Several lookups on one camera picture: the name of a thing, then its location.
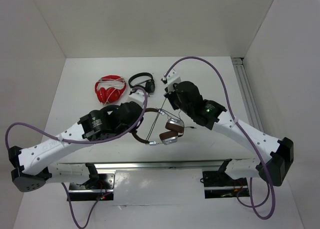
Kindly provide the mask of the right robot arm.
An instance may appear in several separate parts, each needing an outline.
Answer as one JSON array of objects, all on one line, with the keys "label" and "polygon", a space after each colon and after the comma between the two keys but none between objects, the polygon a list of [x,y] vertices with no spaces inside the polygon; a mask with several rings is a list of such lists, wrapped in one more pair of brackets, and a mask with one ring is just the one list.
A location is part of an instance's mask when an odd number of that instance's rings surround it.
[{"label": "right robot arm", "polygon": [[275,187],[282,185],[293,161],[294,143],[284,137],[279,139],[233,118],[221,104],[202,97],[190,81],[174,83],[165,88],[164,96],[174,110],[181,110],[197,125],[222,134],[255,153],[252,159],[227,159],[219,168],[218,179],[230,185],[240,178],[271,179]]}]

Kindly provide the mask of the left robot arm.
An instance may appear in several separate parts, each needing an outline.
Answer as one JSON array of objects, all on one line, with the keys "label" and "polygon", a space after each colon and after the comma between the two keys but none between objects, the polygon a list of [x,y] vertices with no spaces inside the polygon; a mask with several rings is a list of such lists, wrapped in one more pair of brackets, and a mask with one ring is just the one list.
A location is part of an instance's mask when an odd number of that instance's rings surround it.
[{"label": "left robot arm", "polygon": [[75,183],[92,189],[99,182],[93,163],[64,164],[58,161],[82,148],[116,140],[136,128],[146,110],[136,102],[93,110],[62,133],[27,148],[12,146],[8,158],[11,179],[20,192],[32,192],[46,183]]}]

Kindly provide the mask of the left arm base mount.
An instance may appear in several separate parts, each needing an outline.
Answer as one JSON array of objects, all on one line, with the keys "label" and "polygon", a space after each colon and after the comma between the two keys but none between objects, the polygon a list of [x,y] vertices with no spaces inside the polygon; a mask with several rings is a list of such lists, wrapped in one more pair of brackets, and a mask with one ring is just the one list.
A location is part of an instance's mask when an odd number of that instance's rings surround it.
[{"label": "left arm base mount", "polygon": [[70,183],[68,186],[69,197],[72,202],[94,202],[114,200],[115,170],[105,170],[98,173],[99,180],[91,187]]}]

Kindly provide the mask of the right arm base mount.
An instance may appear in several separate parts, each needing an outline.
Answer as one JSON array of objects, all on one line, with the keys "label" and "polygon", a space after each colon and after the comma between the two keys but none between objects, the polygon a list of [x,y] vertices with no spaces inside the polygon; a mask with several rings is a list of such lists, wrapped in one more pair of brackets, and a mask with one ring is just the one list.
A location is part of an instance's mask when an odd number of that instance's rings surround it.
[{"label": "right arm base mount", "polygon": [[232,179],[218,171],[203,171],[199,180],[204,186],[206,199],[249,197],[248,181],[246,178]]}]

